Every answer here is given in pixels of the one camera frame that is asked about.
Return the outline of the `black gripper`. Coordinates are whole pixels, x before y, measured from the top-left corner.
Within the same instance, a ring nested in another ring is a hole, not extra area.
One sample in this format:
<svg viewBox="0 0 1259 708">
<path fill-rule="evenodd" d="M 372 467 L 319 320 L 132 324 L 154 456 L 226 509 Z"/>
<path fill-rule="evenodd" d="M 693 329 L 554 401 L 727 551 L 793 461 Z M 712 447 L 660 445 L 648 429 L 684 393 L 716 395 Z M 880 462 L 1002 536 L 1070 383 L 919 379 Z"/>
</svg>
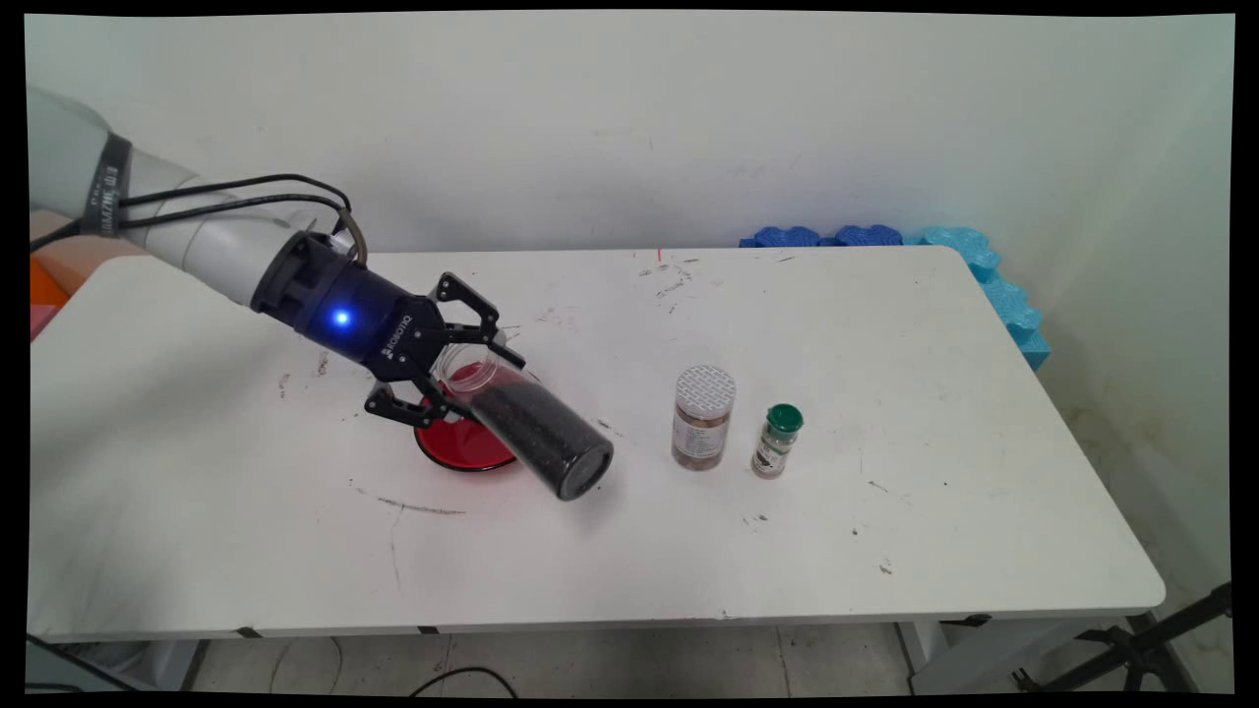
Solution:
<svg viewBox="0 0 1259 708">
<path fill-rule="evenodd" d="M 429 299 L 463 304 L 478 323 L 444 323 Z M 444 380 L 431 375 L 446 345 L 481 345 L 517 369 L 525 369 L 526 360 L 501 336 L 499 309 L 463 278 L 442 273 L 429 299 L 337 254 L 320 234 L 301 231 L 264 270 L 256 288 L 256 311 L 371 372 L 366 413 L 410 430 L 431 430 L 438 421 L 475 422 L 475 412 Z M 419 403 L 395 396 L 392 385 L 402 380 L 417 385 Z"/>
</svg>

